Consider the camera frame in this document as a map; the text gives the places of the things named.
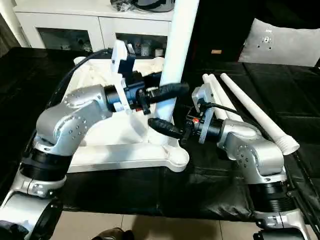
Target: white plastic stand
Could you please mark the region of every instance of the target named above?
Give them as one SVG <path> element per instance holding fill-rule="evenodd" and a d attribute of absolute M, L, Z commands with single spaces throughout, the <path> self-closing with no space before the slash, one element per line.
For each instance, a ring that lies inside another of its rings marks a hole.
<path fill-rule="evenodd" d="M 199 1 L 175 1 L 160 86 L 181 82 Z M 171 121 L 175 104 L 175 98 L 157 103 L 154 117 Z M 149 128 L 148 139 L 150 143 L 159 145 L 168 142 L 167 136 L 156 132 L 151 127 Z"/>
<path fill-rule="evenodd" d="M 145 71 L 157 62 L 162 70 L 161 60 L 136 60 L 133 69 Z M 91 59 L 72 76 L 65 94 L 90 86 L 113 85 L 110 59 Z M 131 169 L 165 166 L 174 172 L 183 171 L 188 162 L 188 153 L 179 146 L 178 140 L 169 138 L 167 144 L 148 143 L 148 117 L 142 111 L 115 112 L 112 117 L 93 125 L 73 155 L 68 173 Z"/>

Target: glass cabinet door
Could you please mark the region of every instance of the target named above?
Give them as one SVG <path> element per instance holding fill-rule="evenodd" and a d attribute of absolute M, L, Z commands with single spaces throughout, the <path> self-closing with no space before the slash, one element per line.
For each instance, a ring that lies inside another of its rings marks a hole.
<path fill-rule="evenodd" d="M 46 49 L 92 52 L 88 31 L 37 27 Z"/>
<path fill-rule="evenodd" d="M 170 21 L 99 17 L 104 46 L 112 48 L 122 40 L 137 56 L 164 57 Z"/>
<path fill-rule="evenodd" d="M 97 16 L 16 13 L 32 48 L 96 52 L 105 48 Z"/>
<path fill-rule="evenodd" d="M 167 36 L 115 33 L 116 39 L 124 41 L 134 50 L 136 56 L 164 57 L 167 48 Z"/>

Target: white cylindrical pole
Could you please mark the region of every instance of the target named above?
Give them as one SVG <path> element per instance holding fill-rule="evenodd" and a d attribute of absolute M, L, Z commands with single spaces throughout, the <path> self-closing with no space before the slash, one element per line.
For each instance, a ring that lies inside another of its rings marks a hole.
<path fill-rule="evenodd" d="M 212 82 L 213 88 L 215 89 L 216 94 L 218 95 L 221 101 L 221 104 L 227 108 L 236 110 L 235 106 L 230 101 L 229 97 L 227 96 L 225 90 L 222 88 L 218 80 L 216 78 L 212 78 L 211 82 Z M 225 112 L 229 119 L 243 122 L 243 119 L 238 114 L 232 113 L 230 111 L 225 111 Z"/>
<path fill-rule="evenodd" d="M 299 143 L 297 143 L 292 136 L 287 135 L 244 91 L 242 91 L 240 87 L 234 83 L 234 81 L 232 81 L 230 77 L 228 77 L 227 74 L 222 73 L 220 77 L 257 122 L 270 135 L 275 144 L 282 151 L 283 155 L 292 154 L 299 148 Z"/>
<path fill-rule="evenodd" d="M 210 84 L 210 87 L 211 87 L 211 91 L 212 91 L 212 94 L 213 94 L 213 99 L 214 99 L 214 103 L 215 104 L 219 104 L 219 105 L 223 105 L 220 101 L 220 98 L 214 88 L 214 85 L 213 85 L 213 80 L 217 80 L 215 75 L 213 74 L 203 74 L 202 75 L 202 79 L 203 79 L 203 82 L 205 84 Z M 221 108 L 217 108 L 217 107 L 214 107 L 214 114 L 216 116 L 217 119 L 222 119 L 222 120 L 225 120 L 228 118 L 227 116 L 227 113 L 225 110 L 221 109 Z"/>
<path fill-rule="evenodd" d="M 160 86 L 180 83 L 181 81 L 199 1 L 200 0 L 175 1 Z M 157 103 L 154 117 L 170 122 L 175 104 L 175 98 Z M 152 128 L 149 128 L 149 132 L 148 140 L 151 143 L 162 145 L 168 142 L 167 136 L 157 133 Z"/>

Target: tiled floor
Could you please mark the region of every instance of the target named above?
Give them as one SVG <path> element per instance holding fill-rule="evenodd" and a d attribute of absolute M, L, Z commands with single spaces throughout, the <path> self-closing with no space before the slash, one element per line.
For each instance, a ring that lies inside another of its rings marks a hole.
<path fill-rule="evenodd" d="M 136 240 L 253 240 L 259 231 L 249 222 L 65 211 L 51 239 L 90 240 L 115 227 L 133 230 Z M 310 226 L 308 229 L 316 240 Z"/>

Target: white tray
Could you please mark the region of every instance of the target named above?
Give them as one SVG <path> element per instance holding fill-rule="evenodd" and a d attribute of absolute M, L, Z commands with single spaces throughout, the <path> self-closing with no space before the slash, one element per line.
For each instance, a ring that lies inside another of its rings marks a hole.
<path fill-rule="evenodd" d="M 78 63 L 83 57 L 77 57 Z M 162 59 L 137 59 L 134 70 L 147 72 L 163 65 Z M 65 95 L 91 85 L 112 85 L 111 60 L 91 59 L 73 74 Z M 168 145 L 148 142 L 148 118 L 142 111 L 126 114 L 115 112 L 112 117 L 93 125 L 74 154 L 68 173 L 166 166 L 181 172 L 189 162 L 188 153 L 170 138 Z"/>

